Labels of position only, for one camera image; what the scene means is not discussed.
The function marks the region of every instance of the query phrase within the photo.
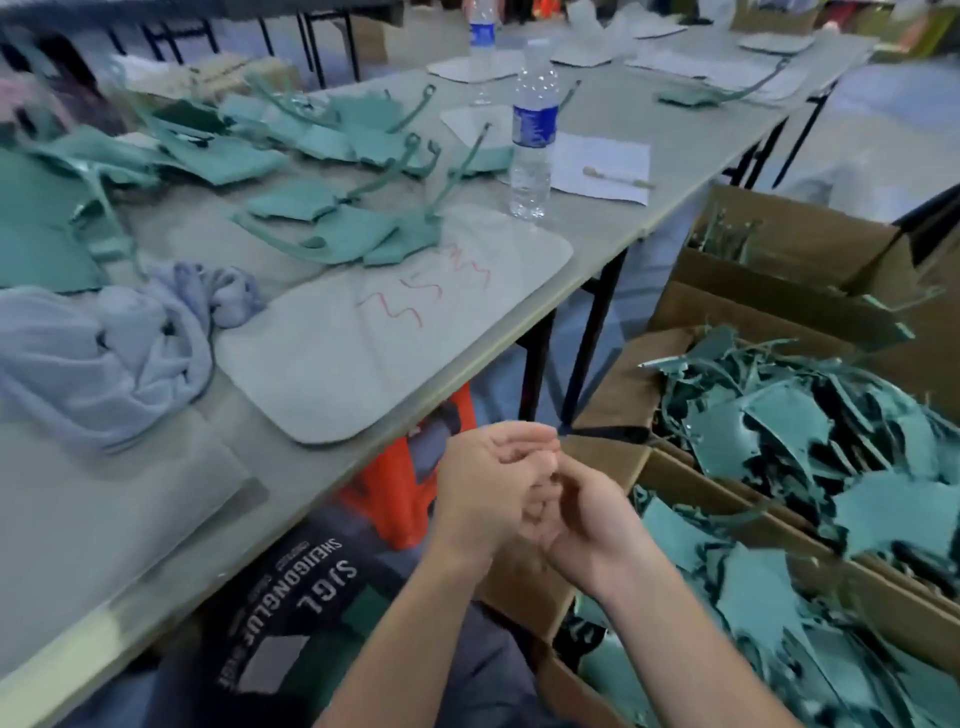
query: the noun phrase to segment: blue bottle label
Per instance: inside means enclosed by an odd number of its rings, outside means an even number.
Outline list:
[[[496,41],[493,23],[470,23],[470,47],[490,48]]]
[[[542,149],[557,136],[557,107],[530,111],[514,107],[514,144]]]

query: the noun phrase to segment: red stool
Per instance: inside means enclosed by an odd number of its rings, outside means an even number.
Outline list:
[[[451,435],[477,427],[469,383],[427,415],[420,425],[437,418],[444,422]],[[410,452],[411,437],[397,438],[338,494],[344,505],[370,519],[380,538],[395,550],[423,541],[429,526],[427,509],[437,497],[436,467],[430,469],[422,482],[417,482]]]

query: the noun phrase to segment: clear plastic bottle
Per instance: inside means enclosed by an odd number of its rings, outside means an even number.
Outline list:
[[[514,97],[514,163],[510,167],[510,213],[523,220],[546,214],[550,154],[557,135],[560,78],[545,38],[528,41]]]
[[[487,76],[496,51],[496,23],[498,21],[496,0],[473,0],[469,10],[470,21],[470,73],[473,76]],[[490,103],[490,91],[484,82],[476,85],[475,106]]]

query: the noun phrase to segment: forearm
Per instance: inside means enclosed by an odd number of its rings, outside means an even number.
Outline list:
[[[476,569],[427,550],[315,728],[429,728],[437,718]]]
[[[646,540],[604,608],[668,728],[799,728]]]

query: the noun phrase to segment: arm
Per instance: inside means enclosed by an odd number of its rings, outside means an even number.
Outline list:
[[[525,533],[604,608],[660,722],[799,728],[710,621],[616,483],[559,457],[562,499],[525,524]]]
[[[460,627],[493,554],[523,509],[559,488],[557,431],[500,423],[447,443],[426,551],[376,625],[315,728],[429,728],[437,719]]]

